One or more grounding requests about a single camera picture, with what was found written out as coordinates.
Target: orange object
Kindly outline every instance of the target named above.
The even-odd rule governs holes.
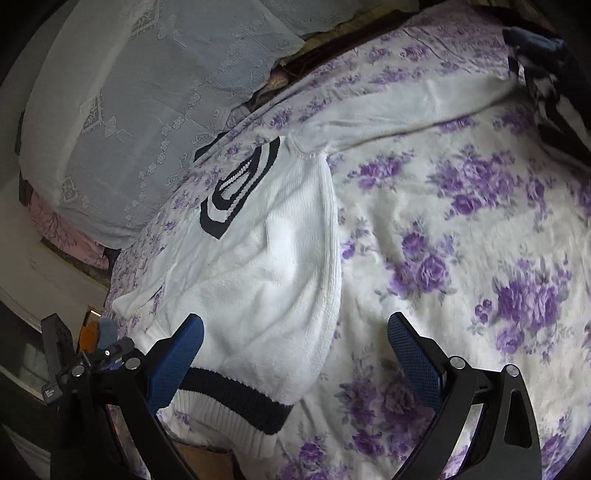
[[[99,343],[99,322],[92,321],[80,330],[78,350],[93,353]]]

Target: black and white garment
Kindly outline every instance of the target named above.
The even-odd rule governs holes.
[[[503,38],[511,74],[524,68],[544,143],[591,166],[591,88],[564,41],[517,27]]]
[[[291,138],[258,147],[178,226],[144,282],[115,300],[133,316],[165,285],[148,351],[189,313],[205,339],[175,408],[255,458],[273,453],[293,404],[318,377],[340,306],[332,178]]]

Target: white lace curtain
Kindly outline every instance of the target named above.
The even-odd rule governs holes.
[[[400,9],[417,3],[394,1]],[[195,150],[224,130],[230,110],[264,84],[279,58],[301,48],[302,35],[381,3],[155,0],[92,100],[67,164],[52,170],[40,154],[39,174],[28,162],[29,181],[75,227],[107,247],[128,247]]]

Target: ribbed hem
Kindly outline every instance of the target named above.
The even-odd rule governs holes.
[[[268,435],[254,428],[238,413],[202,393],[178,390],[176,408],[226,436],[244,454],[269,458],[275,453],[277,434]]]

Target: wall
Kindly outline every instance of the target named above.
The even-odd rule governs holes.
[[[101,308],[106,288],[71,267],[40,243],[18,202],[18,118],[43,59],[67,15],[70,1],[35,34],[0,86],[0,300],[28,323],[57,313],[77,338],[86,308]]]

